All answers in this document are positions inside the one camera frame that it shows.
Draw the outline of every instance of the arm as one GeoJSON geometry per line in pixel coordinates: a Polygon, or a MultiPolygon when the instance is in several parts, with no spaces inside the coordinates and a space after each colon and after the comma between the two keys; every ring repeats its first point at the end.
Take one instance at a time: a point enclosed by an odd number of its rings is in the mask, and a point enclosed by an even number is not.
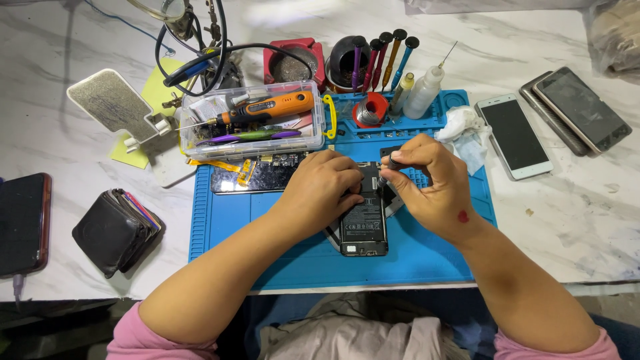
{"type": "Polygon", "coordinates": [[[141,303],[143,323],[176,342],[215,340],[270,264],[363,201],[360,195],[342,196],[348,188],[358,193],[361,180],[357,164],[337,152],[309,155],[265,215],[180,269],[141,303]],[[291,219],[285,229],[276,225],[284,217],[291,219]]]}
{"type": "Polygon", "coordinates": [[[463,254],[489,311],[509,338],[557,353],[578,352],[598,340],[598,327],[574,297],[474,211],[462,160],[426,135],[411,139],[392,157],[429,176],[431,186],[418,189],[398,171],[381,172],[409,212],[463,254]]]}

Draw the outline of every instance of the blue screwdriver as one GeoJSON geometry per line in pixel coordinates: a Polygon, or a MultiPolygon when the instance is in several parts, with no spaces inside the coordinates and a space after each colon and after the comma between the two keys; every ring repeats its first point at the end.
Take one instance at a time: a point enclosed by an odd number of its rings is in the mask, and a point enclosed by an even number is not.
{"type": "Polygon", "coordinates": [[[400,61],[400,66],[398,67],[398,71],[396,71],[394,80],[391,81],[391,91],[394,91],[396,86],[398,86],[398,83],[400,83],[402,73],[404,72],[404,66],[409,60],[409,55],[411,55],[412,51],[420,45],[420,40],[418,40],[417,37],[408,37],[404,41],[404,44],[406,45],[406,49],[404,50],[404,56],[402,57],[402,61],[400,61]]]}

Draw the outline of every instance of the blue silicone repair mat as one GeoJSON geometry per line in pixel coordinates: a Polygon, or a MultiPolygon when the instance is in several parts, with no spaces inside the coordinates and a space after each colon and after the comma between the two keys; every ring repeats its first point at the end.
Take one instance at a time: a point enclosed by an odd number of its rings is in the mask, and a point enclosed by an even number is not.
{"type": "MultiPolygon", "coordinates": [[[[343,113],[351,112],[361,98],[351,94],[333,96],[336,110],[343,113]]],[[[410,120],[402,116],[395,124],[387,122],[376,129],[359,129],[352,120],[341,121],[344,115],[339,115],[338,128],[346,133],[327,140],[326,145],[335,145],[336,151],[355,161],[379,161],[382,147],[401,145],[418,133],[433,136],[433,131],[445,126],[445,112],[460,105],[468,105],[464,90],[442,91],[423,119],[410,120]]],[[[325,108],[329,121],[328,106],[325,108]]],[[[264,214],[281,194],[215,195],[209,189],[212,168],[201,165],[196,173],[189,261],[264,214]]],[[[421,172],[404,171],[419,187],[427,186],[427,179],[421,172]]],[[[470,176],[469,181],[476,211],[496,225],[484,167],[470,176]]],[[[286,226],[287,221],[294,220],[282,219],[282,226],[286,226]]],[[[316,234],[294,246],[271,265],[253,285],[253,290],[473,279],[462,255],[452,245],[423,228],[406,207],[387,219],[387,229],[388,255],[370,258],[342,256],[322,233],[316,234]]]]}

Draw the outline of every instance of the pink sleeve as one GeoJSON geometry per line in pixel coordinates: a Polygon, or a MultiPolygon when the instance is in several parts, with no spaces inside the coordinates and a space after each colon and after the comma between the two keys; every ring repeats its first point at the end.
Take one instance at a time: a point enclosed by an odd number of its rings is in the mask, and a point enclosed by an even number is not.
{"type": "Polygon", "coordinates": [[[158,336],[140,319],[133,305],[113,330],[113,341],[107,346],[107,360],[218,360],[215,342],[201,345],[174,343],[158,336]]]}
{"type": "Polygon", "coordinates": [[[600,328],[600,337],[593,346],[573,354],[551,354],[533,350],[510,340],[502,331],[498,331],[495,335],[494,344],[497,350],[494,360],[620,360],[618,348],[607,335],[607,331],[602,328],[600,328]]]}

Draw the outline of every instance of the phone screen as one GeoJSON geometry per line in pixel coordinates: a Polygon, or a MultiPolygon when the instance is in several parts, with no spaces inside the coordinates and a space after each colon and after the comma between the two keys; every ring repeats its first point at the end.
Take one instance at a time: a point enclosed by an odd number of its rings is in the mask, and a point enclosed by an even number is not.
{"type": "Polygon", "coordinates": [[[517,100],[489,105],[482,112],[511,170],[549,161],[517,100]]]}
{"type": "Polygon", "coordinates": [[[43,217],[43,174],[0,184],[0,276],[36,267],[43,217]]]}
{"type": "Polygon", "coordinates": [[[620,127],[623,130],[627,128],[624,120],[569,68],[561,68],[549,75],[538,84],[538,90],[596,145],[620,127]]]}

